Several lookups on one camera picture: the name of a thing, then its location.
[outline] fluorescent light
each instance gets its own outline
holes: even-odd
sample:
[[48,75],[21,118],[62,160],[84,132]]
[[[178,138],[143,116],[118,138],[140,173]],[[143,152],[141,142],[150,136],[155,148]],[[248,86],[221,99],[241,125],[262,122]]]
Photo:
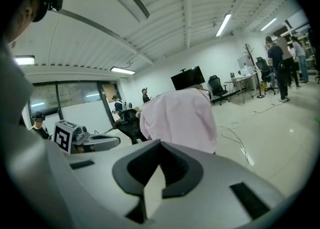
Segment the fluorescent light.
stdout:
[[38,107],[38,106],[42,106],[44,104],[45,104],[45,102],[35,103],[35,104],[32,104],[31,107]]
[[14,56],[13,58],[19,66],[35,64],[34,55],[17,55],[17,56]]
[[88,98],[88,97],[94,97],[94,96],[99,96],[99,93],[98,94],[86,95],[85,97]]
[[286,32],[280,34],[280,36],[283,37],[283,36],[285,36],[285,35],[287,35],[287,34],[289,34],[289,31],[286,31]]
[[231,18],[231,14],[225,14],[223,22],[219,28],[219,31],[216,33],[216,37],[220,36],[224,28],[226,27],[229,19]]
[[272,19],[264,28],[262,28],[260,31],[263,31],[264,29],[266,29],[268,26],[270,26],[274,21],[276,21],[277,18],[275,17],[274,19]]
[[123,73],[123,74],[129,74],[129,75],[133,75],[133,74],[136,73],[135,71],[123,69],[123,68],[116,67],[116,66],[113,66],[113,67],[110,69],[110,71],[112,71],[112,72],[117,72],[117,73]]

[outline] pink towel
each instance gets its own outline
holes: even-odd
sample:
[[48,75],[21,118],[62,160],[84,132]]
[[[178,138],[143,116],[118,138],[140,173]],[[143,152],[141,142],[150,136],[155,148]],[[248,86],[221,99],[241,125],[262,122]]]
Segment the pink towel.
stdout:
[[142,106],[140,130],[160,139],[206,153],[217,149],[217,127],[207,92],[195,88],[167,92]]

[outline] desk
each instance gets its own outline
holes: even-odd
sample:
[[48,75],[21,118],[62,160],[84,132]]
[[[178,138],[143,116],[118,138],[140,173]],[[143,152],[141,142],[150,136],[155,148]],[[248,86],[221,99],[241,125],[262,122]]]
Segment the desk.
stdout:
[[254,96],[252,95],[252,92],[249,90],[248,88],[248,83],[246,82],[247,79],[251,78],[252,76],[254,76],[256,74],[256,72],[252,73],[251,75],[245,75],[245,76],[239,76],[239,77],[235,77],[232,78],[231,80],[226,81],[225,83],[229,83],[229,92],[230,94],[232,94],[234,92],[234,89],[236,88],[236,90],[238,91],[238,86],[237,83],[240,84],[240,87],[243,86],[245,88],[245,91],[242,91],[242,87],[241,87],[241,93],[242,93],[242,101],[243,103],[245,103],[245,99],[246,99],[246,92],[249,93],[249,95],[252,97],[252,99],[254,99]]

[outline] television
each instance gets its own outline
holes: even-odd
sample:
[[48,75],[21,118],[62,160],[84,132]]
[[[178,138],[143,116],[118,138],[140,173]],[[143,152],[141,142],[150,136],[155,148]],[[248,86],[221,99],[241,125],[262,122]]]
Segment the television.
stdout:
[[171,80],[177,91],[205,82],[204,76],[202,75],[199,66],[193,67],[192,69],[172,76]]

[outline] floor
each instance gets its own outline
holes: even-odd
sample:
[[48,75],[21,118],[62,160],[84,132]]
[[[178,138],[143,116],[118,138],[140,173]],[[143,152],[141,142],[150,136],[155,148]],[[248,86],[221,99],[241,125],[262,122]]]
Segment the floor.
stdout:
[[[272,92],[262,99],[251,99],[246,94],[243,104],[240,94],[233,95],[231,102],[224,101],[222,106],[212,106],[218,132],[216,154],[256,173],[285,197],[301,189],[319,154],[320,125],[316,120],[320,118],[320,84],[309,82],[299,89],[293,87],[289,97],[289,102],[281,103],[280,95]],[[131,144],[121,132],[111,133],[121,138],[117,148]],[[248,161],[237,137],[245,147]],[[160,204],[164,187],[164,176],[158,168],[145,188],[148,216]]]

